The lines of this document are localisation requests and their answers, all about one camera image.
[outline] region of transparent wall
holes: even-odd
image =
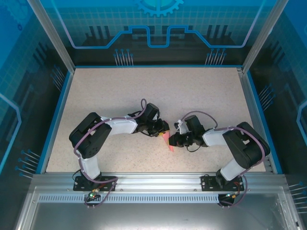
[[[13,229],[67,69],[27,1],[0,0],[0,225]],[[31,150],[36,155],[28,154]]]
[[[42,0],[75,65],[241,65],[275,0]]]
[[[307,1],[289,0],[250,70],[289,185],[307,180],[306,9]],[[301,185],[294,188],[294,198],[306,195]],[[306,198],[295,201],[301,201],[299,212],[306,211]]]

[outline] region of cable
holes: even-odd
[[[259,148],[260,148],[260,150],[261,150],[262,156],[261,156],[260,161],[258,161],[258,162],[257,162],[256,164],[254,164],[252,167],[255,167],[255,166],[261,164],[261,163],[264,161],[264,159],[265,159],[264,148],[263,148],[263,146],[261,145],[261,143],[260,143],[251,133],[247,132],[245,129],[242,129],[242,128],[236,127],[236,126],[230,126],[230,127],[227,127],[227,128],[217,128],[217,129],[215,129],[215,131],[224,131],[224,130],[232,130],[232,129],[237,129],[237,130],[239,130],[239,131],[245,133],[246,135],[248,135],[250,138],[252,138],[252,139],[256,142],[256,144],[259,146]],[[243,174],[246,173],[248,170],[250,170],[252,167],[250,167],[249,169],[244,170],[240,175],[243,175]]]
[[[77,170],[77,171],[75,171],[75,173],[71,176],[72,177],[72,179],[73,179],[73,181],[75,180],[75,178],[73,177],[74,175],[76,175],[78,172],[80,172],[81,171],[81,169],[79,169],[79,170]]]
[[[149,134],[147,134],[147,133],[144,133],[144,132],[140,132],[140,133],[142,133],[142,134],[144,134],[144,135],[146,135],[146,136],[148,136],[148,137],[154,137],[154,136],[150,136]]]
[[[217,128],[218,123],[217,123],[217,121],[215,120],[215,118],[214,118],[213,116],[211,116],[210,114],[205,113],[205,112],[203,112],[203,111],[199,111],[199,110],[194,110],[194,111],[188,112],[187,114],[185,114],[185,115],[181,118],[181,121],[183,121],[184,118],[187,117],[187,115],[193,114],[193,113],[205,114],[206,116],[210,117],[210,118],[215,122],[215,127],[214,127],[214,128]]]
[[[192,151],[190,151],[189,150],[189,148],[188,148],[188,146],[187,146],[187,150],[189,151],[189,152],[196,152],[197,150],[199,150],[201,148],[201,146],[199,146],[197,149],[195,149],[195,150],[192,150]]]
[[[98,203],[97,205],[93,205],[93,208],[101,206],[101,205],[106,201],[106,199],[107,199],[108,196],[110,195],[111,191],[112,191],[113,188],[115,187],[116,182],[117,182],[117,180],[112,184],[112,186],[111,186],[110,190],[108,191],[108,193],[106,194],[105,198],[104,198],[100,203]],[[89,207],[90,205],[89,205],[89,203],[87,202],[87,198],[88,198],[88,196],[84,198],[84,204],[85,204],[87,207]]]
[[[83,166],[82,166],[82,162],[81,162],[81,154],[77,152],[78,150],[78,147],[81,145],[81,143],[91,134],[91,132],[93,132],[94,130],[96,130],[99,126],[101,126],[102,124],[106,123],[106,122],[109,122],[111,120],[133,120],[135,118],[138,118],[140,117],[144,112],[145,112],[145,109],[146,109],[146,106],[147,106],[147,101],[146,99],[142,99],[141,100],[141,107],[142,107],[142,110],[139,114],[137,114],[136,116],[133,116],[133,117],[113,117],[113,118],[109,118],[109,119],[106,119],[104,121],[101,121],[99,123],[97,123],[94,127],[92,127],[80,140],[79,142],[76,144],[76,146],[74,147],[73,149],[73,153],[78,157],[78,162],[79,162],[79,166],[80,166],[80,170],[81,170],[81,173],[85,176],[85,178],[91,182],[94,182],[94,183],[97,183],[97,184],[107,184],[107,183],[110,183],[110,182],[114,182],[112,187],[110,188],[109,192],[107,193],[106,197],[96,206],[99,206],[101,205],[105,200],[106,198],[109,196],[109,194],[111,193],[112,189],[114,188],[114,186],[116,185],[117,183],[117,180],[118,180],[118,177],[114,178],[114,179],[111,179],[111,180],[107,180],[107,181],[96,181],[96,180],[93,180],[92,178],[89,177],[89,175],[85,172]]]

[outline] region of metal plate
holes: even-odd
[[[116,178],[115,176],[102,176],[100,178],[100,181],[107,181]],[[110,188],[112,186],[112,183],[107,183],[103,187],[100,188],[101,192],[108,192],[110,191]],[[73,185],[73,191],[92,191],[94,188],[90,187],[88,185],[88,180],[86,180],[83,176],[76,176],[75,183]]]
[[[215,176],[204,175],[201,177],[201,190],[203,192],[208,192],[208,191],[235,192],[238,191],[238,187],[234,184],[234,182],[238,182],[239,184],[241,183],[242,185],[240,185],[239,187],[240,192],[244,191],[242,177],[237,177],[233,179],[232,183],[229,183],[223,188],[220,188],[219,184],[216,182]]]

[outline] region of speckled work surface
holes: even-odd
[[[173,123],[191,110],[208,112],[219,127],[251,124],[236,68],[76,69],[47,172],[79,169],[68,137],[90,112],[123,116],[140,110],[142,98],[159,107],[171,134]],[[205,128],[214,125],[209,118],[198,117]],[[141,133],[108,137],[98,153],[102,172],[121,173],[215,172],[231,158],[226,146],[170,152],[162,137]],[[263,164],[252,170],[265,171]]]

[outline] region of aluminum frame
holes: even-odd
[[[69,56],[64,44],[62,43],[62,40],[59,37],[56,28],[48,17],[47,12],[45,11],[45,8],[43,7],[42,3],[39,0],[27,1],[31,6],[34,14],[38,18],[39,22],[41,23],[42,27],[44,28],[56,51],[58,52],[59,56],[61,57],[62,61],[64,62],[66,68],[70,73],[73,74],[75,71],[75,65],[71,57]]]
[[[118,185],[112,193],[119,196],[126,196],[127,194],[168,194],[174,196],[178,194],[185,196],[222,194],[221,192],[201,191],[200,177],[204,174],[215,175],[215,173],[103,173],[103,176],[113,175],[119,178]],[[72,190],[74,181],[71,177],[72,173],[34,175],[16,230],[31,228],[40,195],[75,196],[76,194],[87,194],[87,192],[75,192]],[[295,208],[293,209],[292,207],[294,204],[285,175],[254,172],[246,173],[246,177],[248,180],[248,194],[278,194],[285,224],[290,230],[297,229],[295,223],[297,213]]]
[[[273,9],[271,10],[267,20],[265,21],[260,33],[257,36],[257,39],[250,49],[248,56],[246,57],[243,65],[242,70],[243,73],[247,73],[253,62],[255,61],[258,53],[260,52],[263,44],[267,40],[268,36],[270,35],[273,27],[275,26],[277,20],[279,19],[280,15],[282,14],[286,4],[289,0],[277,0]]]

